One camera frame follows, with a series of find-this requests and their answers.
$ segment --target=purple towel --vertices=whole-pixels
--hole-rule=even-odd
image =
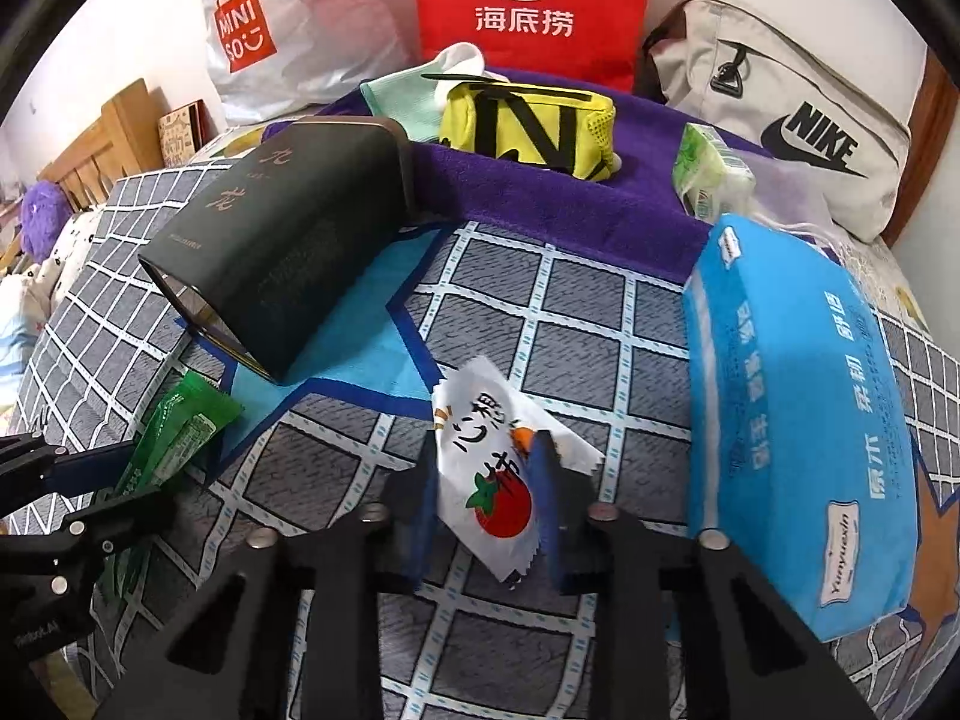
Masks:
[[[516,83],[589,89],[613,99],[613,148],[623,167],[597,184],[550,170],[413,143],[416,201],[451,218],[468,218],[549,242],[621,268],[677,283],[693,270],[709,225],[683,210],[670,172],[687,122],[697,119],[632,95],[557,76],[502,70]],[[323,110],[369,116],[359,91]],[[729,146],[762,153],[724,132]]]
[[[20,245],[35,262],[43,262],[54,250],[56,239],[73,211],[66,194],[51,181],[37,181],[27,189],[20,204]]]

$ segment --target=metal screw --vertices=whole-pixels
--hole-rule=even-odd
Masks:
[[[697,539],[704,548],[717,552],[727,549],[727,547],[730,546],[730,537],[723,531],[718,531],[716,528],[709,528],[706,531],[702,531],[702,533],[697,536]]]
[[[390,509],[382,503],[368,503],[360,509],[361,522],[383,522],[390,517]]]
[[[253,549],[266,549],[277,543],[280,534],[273,528],[257,528],[256,531],[247,533],[247,543]]]
[[[613,522],[620,517],[620,509],[611,503],[595,501],[587,507],[587,517],[596,522]]]

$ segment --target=grid patterned bedsheet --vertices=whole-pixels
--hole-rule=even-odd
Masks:
[[[105,445],[141,429],[188,368],[220,379],[224,364],[174,323],[136,264],[136,247],[229,164],[149,173],[114,187],[90,261],[30,362],[20,427],[40,425],[50,442],[71,450]],[[652,527],[685,533],[690,433],[680,287],[468,223],[445,243],[406,307],[442,370],[486,354],[605,453],[602,499]],[[956,362],[897,320],[885,317],[881,325],[930,490],[949,517],[960,485]],[[77,650],[95,696],[103,699],[130,657],[248,531],[260,524],[288,535],[323,528],[347,500],[376,498],[392,470],[416,459],[426,427],[310,394],[212,485],[203,487],[203,474],[190,466],[176,522],[152,540],[136,587],[118,605],[95,594],[99,628]],[[17,512],[11,528],[49,533],[89,498],[49,496]],[[442,529],[418,595],[380,599],[386,718],[585,717],[593,608],[592,596],[553,593],[541,560],[515,589],[501,586]],[[299,718],[308,609],[306,596],[290,673],[291,718]],[[832,651],[877,714],[898,720],[949,662],[956,631],[954,620],[944,622],[919,670],[911,661],[923,626],[910,615],[833,642]],[[680,648],[668,651],[671,714],[682,717]]]

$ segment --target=yellow pouch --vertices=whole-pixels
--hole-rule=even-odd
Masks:
[[[613,153],[613,100],[593,92],[477,76],[448,94],[440,142],[458,151],[547,167],[587,181],[603,181],[620,167]]]

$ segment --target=green plastic wrapper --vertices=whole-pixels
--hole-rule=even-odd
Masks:
[[[242,410],[233,398],[189,370],[157,404],[113,495],[130,495],[147,485],[159,487],[172,479]],[[117,596],[131,589],[144,557],[146,550],[139,546],[109,562],[109,586]]]

